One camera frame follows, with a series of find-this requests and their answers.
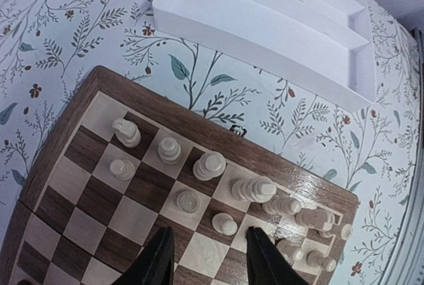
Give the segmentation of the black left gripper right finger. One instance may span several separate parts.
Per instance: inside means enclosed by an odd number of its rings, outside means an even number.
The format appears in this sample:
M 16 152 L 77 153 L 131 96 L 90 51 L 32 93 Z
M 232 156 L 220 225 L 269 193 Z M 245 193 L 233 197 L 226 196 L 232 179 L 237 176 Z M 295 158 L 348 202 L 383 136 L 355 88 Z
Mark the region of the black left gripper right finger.
M 246 232 L 246 242 L 249 284 L 308 285 L 290 266 L 262 228 L 249 227 Z

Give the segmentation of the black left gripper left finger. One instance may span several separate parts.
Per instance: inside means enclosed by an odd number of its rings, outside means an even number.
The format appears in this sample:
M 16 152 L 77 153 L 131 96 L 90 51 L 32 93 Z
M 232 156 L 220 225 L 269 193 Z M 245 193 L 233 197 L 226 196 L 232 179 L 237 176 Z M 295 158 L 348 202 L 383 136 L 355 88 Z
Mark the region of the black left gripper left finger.
M 114 285 L 173 284 L 174 255 L 174 230 L 161 227 Z

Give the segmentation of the cream chess piece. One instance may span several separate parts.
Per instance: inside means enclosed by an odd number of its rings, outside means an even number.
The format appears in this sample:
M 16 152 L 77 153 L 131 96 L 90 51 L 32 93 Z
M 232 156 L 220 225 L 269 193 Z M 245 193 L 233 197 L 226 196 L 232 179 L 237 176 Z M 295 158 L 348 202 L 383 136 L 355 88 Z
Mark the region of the cream chess piece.
M 165 137 L 158 144 L 159 159 L 165 164 L 177 164 L 181 154 L 182 148 L 173 137 Z
M 112 122 L 112 129 L 118 140 L 128 148 L 138 146 L 141 141 L 139 128 L 132 121 L 117 118 Z
M 339 237 L 344 240 L 347 241 L 352 237 L 353 234 L 353 227 L 351 224 L 344 224 L 340 226 L 339 229 Z
M 193 166 L 193 174 L 198 180 L 208 181 L 220 176 L 226 168 L 224 156 L 219 152 L 206 152 Z

